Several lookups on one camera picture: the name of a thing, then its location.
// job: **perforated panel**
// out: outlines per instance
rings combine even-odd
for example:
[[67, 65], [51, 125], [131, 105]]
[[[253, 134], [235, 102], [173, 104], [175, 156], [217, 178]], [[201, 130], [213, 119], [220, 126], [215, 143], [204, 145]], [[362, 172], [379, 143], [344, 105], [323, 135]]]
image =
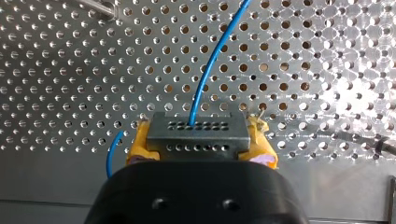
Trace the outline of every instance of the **perforated panel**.
[[[99, 21], [72, 1], [1, 1], [3, 151], [105, 156], [123, 130], [127, 152], [140, 118], [189, 115], [237, 2], [115, 5], [117, 19]], [[281, 162], [394, 160], [372, 147], [375, 137], [395, 138], [395, 11], [391, 0], [252, 1], [199, 115], [265, 109]]]

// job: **blue cable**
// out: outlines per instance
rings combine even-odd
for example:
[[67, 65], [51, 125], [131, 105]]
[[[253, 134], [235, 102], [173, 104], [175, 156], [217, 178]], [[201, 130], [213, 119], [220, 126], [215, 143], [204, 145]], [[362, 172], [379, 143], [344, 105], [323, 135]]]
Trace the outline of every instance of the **blue cable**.
[[107, 178], [110, 178], [111, 175], [113, 174], [112, 172], [112, 160], [114, 156], [114, 151], [116, 150], [117, 143], [121, 140], [123, 135], [123, 131], [120, 131], [117, 133], [116, 137], [114, 138], [113, 142], [111, 143], [110, 150], [107, 153], [107, 158], [106, 158], [106, 172], [107, 172]]
[[204, 89], [206, 80], [209, 77], [209, 73], [212, 70], [212, 67], [215, 64], [215, 61], [216, 61], [216, 59], [219, 56], [220, 50], [224, 46], [225, 42], [227, 41], [228, 37], [230, 36], [231, 32], [235, 28], [235, 26], [238, 23], [238, 21], [244, 15], [244, 13], [247, 10], [248, 5], [250, 4], [250, 2], [251, 2], [251, 0], [245, 0], [242, 3], [241, 7], [238, 9], [238, 11], [233, 16], [233, 19], [231, 20], [230, 24], [228, 25], [226, 31], [221, 36], [221, 39], [219, 40], [219, 43], [216, 45], [215, 49], [213, 50], [212, 55], [210, 55], [210, 58], [209, 58], [209, 61], [207, 62], [205, 71], [202, 74], [201, 80], [200, 80], [200, 82], [198, 84], [197, 92], [195, 93], [194, 102], [192, 103], [191, 112], [190, 112], [190, 118], [189, 118], [189, 125], [190, 126], [193, 126], [195, 124], [195, 119], [197, 117], [197, 110], [198, 110], [198, 107], [199, 107], [199, 103], [201, 101], [202, 91]]

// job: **yellow part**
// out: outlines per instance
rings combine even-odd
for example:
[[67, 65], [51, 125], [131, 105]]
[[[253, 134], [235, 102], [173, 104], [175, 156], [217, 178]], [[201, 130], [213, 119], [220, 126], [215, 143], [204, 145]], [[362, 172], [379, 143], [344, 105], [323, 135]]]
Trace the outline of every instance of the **yellow part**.
[[268, 142], [264, 132], [269, 130], [268, 124], [258, 117], [249, 117], [247, 119], [250, 124], [248, 131], [250, 134], [250, 150], [239, 154], [239, 160], [249, 161], [260, 155], [271, 155], [275, 158], [274, 162], [268, 162], [268, 167], [276, 169], [278, 157], [271, 144]]
[[134, 143], [131, 146], [131, 150], [129, 150], [126, 163], [129, 164], [129, 160], [132, 156], [142, 156], [147, 159], [154, 159], [158, 161], [160, 159], [160, 153], [155, 151], [146, 150], [146, 138], [149, 132], [149, 122], [144, 120], [140, 121], [137, 126], [136, 138], [134, 139]]
[[[277, 155], [270, 143], [264, 136], [264, 132], [267, 132], [268, 124], [259, 119], [258, 117], [249, 117], [247, 119], [250, 124], [248, 125], [248, 131], [250, 134], [250, 150], [249, 152], [239, 154], [239, 160], [249, 161], [260, 155], [271, 155], [275, 158], [275, 162], [269, 162], [268, 167], [275, 169], [277, 167]], [[137, 128], [136, 138], [131, 146], [131, 150], [127, 156], [127, 164], [132, 156], [141, 156], [148, 159], [160, 160], [160, 153], [155, 151], [146, 150], [146, 139], [149, 132], [149, 122], [144, 120], [140, 121]]]

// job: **metal block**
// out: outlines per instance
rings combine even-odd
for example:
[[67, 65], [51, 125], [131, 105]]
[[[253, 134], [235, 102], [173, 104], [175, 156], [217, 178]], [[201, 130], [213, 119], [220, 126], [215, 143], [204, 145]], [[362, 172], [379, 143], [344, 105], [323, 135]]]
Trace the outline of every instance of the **metal block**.
[[147, 137], [149, 151], [161, 160], [235, 160], [249, 149], [250, 137], [242, 113], [230, 117], [198, 117], [193, 127], [187, 117], [155, 113]]

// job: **black object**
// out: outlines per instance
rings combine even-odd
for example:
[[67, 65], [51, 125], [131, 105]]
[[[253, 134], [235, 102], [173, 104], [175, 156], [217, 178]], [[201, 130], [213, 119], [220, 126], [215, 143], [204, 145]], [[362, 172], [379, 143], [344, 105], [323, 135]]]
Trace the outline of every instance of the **black object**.
[[86, 224], [308, 223], [286, 179], [249, 161], [142, 161], [102, 187]]

